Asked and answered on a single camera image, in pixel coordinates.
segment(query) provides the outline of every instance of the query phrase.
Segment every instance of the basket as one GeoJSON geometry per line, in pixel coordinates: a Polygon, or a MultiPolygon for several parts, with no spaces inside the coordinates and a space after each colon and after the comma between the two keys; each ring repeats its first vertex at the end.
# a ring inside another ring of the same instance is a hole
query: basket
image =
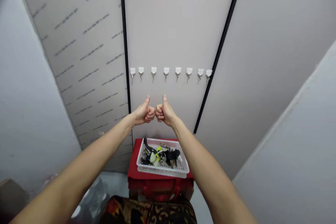
{"type": "Polygon", "coordinates": [[[143,142],[144,142],[144,138],[142,139],[139,154],[138,154],[138,159],[136,161],[137,163],[136,165],[138,166],[139,172],[153,173],[153,174],[165,175],[165,176],[170,176],[170,177],[179,177],[182,179],[187,177],[187,174],[189,173],[189,166],[188,166],[188,162],[186,160],[186,157],[184,156],[182,147],[179,142],[147,138],[147,144],[154,149],[157,149],[160,146],[160,144],[164,144],[170,148],[178,149],[181,152],[182,162],[177,160],[176,165],[173,164],[173,169],[166,163],[161,164],[161,162],[159,162],[158,167],[141,164],[140,159],[142,157],[142,153],[145,148],[145,145],[143,142]]]}

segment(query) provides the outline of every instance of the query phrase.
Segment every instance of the hand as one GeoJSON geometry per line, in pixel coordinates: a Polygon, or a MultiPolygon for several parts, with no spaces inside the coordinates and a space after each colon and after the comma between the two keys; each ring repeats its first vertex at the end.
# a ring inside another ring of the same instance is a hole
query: hand
{"type": "Polygon", "coordinates": [[[151,98],[147,96],[147,99],[142,103],[132,114],[134,115],[135,125],[143,123],[150,123],[154,119],[155,109],[148,106],[151,98]]]}
{"type": "Polygon", "coordinates": [[[168,126],[172,126],[173,122],[176,120],[177,116],[173,111],[173,108],[169,105],[167,97],[164,94],[162,97],[163,104],[156,106],[156,117],[157,121],[164,122],[168,126]]]}

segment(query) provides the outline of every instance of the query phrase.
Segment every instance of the red stool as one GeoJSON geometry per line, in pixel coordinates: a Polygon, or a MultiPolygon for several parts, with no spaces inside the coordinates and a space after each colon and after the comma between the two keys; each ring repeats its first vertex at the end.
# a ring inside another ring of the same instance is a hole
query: red stool
{"type": "Polygon", "coordinates": [[[182,194],[190,201],[194,192],[194,177],[191,172],[184,179],[138,171],[136,163],[141,142],[142,139],[135,140],[128,169],[129,198],[137,200],[139,195],[144,195],[148,201],[168,201],[174,200],[179,194],[182,194]]]}

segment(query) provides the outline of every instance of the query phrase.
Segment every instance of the patterned fabric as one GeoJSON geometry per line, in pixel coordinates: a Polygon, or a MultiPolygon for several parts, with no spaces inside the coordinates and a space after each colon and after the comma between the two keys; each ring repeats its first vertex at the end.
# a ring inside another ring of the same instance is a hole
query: patterned fabric
{"type": "Polygon", "coordinates": [[[113,196],[104,209],[100,224],[194,224],[194,209],[185,198],[169,202],[140,202],[113,196]]]}

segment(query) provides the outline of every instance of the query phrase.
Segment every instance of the adhesive hook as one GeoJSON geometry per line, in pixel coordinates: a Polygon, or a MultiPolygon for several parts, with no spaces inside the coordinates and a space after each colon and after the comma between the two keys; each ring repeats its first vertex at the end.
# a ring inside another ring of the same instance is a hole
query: adhesive hook
{"type": "Polygon", "coordinates": [[[192,72],[193,72],[193,69],[192,69],[192,68],[187,68],[187,72],[186,72],[186,74],[187,74],[187,76],[188,76],[187,83],[188,83],[188,80],[189,80],[190,75],[192,74],[192,72]]]}
{"type": "Polygon", "coordinates": [[[152,76],[153,76],[153,81],[152,83],[154,82],[154,75],[156,74],[156,68],[152,68],[152,76]]]}
{"type": "Polygon", "coordinates": [[[164,80],[164,82],[166,82],[166,80],[167,80],[167,76],[168,76],[168,74],[169,74],[169,68],[164,68],[163,69],[163,74],[164,74],[164,76],[165,76],[165,80],[164,80]]]}
{"type": "Polygon", "coordinates": [[[179,75],[180,75],[180,73],[181,73],[181,70],[182,70],[182,68],[176,68],[176,69],[175,69],[176,82],[177,82],[177,80],[178,80],[178,78],[179,78],[179,75]]]}
{"type": "Polygon", "coordinates": [[[201,80],[201,78],[203,76],[203,73],[204,73],[204,69],[199,69],[197,71],[197,76],[198,76],[198,82],[197,82],[197,84],[200,82],[200,80],[201,80]]]}
{"type": "Polygon", "coordinates": [[[139,68],[140,82],[142,81],[142,75],[144,74],[144,68],[139,68]]]}
{"type": "Polygon", "coordinates": [[[206,81],[208,82],[210,80],[210,76],[212,74],[212,70],[206,70],[205,71],[205,76],[206,76],[206,81]]]}
{"type": "Polygon", "coordinates": [[[133,84],[133,76],[135,75],[135,68],[130,68],[129,72],[131,74],[131,78],[132,78],[132,84],[133,84]]]}

